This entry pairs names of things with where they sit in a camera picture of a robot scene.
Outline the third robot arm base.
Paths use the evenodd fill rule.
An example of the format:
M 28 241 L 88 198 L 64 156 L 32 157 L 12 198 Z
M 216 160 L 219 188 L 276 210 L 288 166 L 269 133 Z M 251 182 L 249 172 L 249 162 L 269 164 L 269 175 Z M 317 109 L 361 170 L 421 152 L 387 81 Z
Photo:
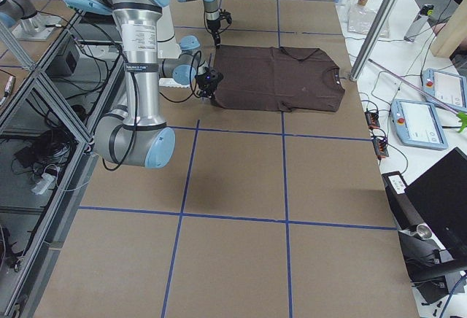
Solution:
M 31 0 L 1 0 L 1 22 L 23 41 L 47 40 L 62 18 L 37 11 Z

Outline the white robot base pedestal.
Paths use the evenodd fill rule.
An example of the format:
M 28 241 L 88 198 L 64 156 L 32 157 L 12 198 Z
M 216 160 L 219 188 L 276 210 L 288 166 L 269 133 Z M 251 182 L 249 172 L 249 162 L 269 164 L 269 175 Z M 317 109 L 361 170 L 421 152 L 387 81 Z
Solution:
M 159 77 L 172 78 L 179 87 L 189 86 L 198 74 L 196 60 L 193 59 L 201 48 L 198 38 L 187 35 L 177 41 L 170 6 L 162 8 L 162 16 L 156 28 Z

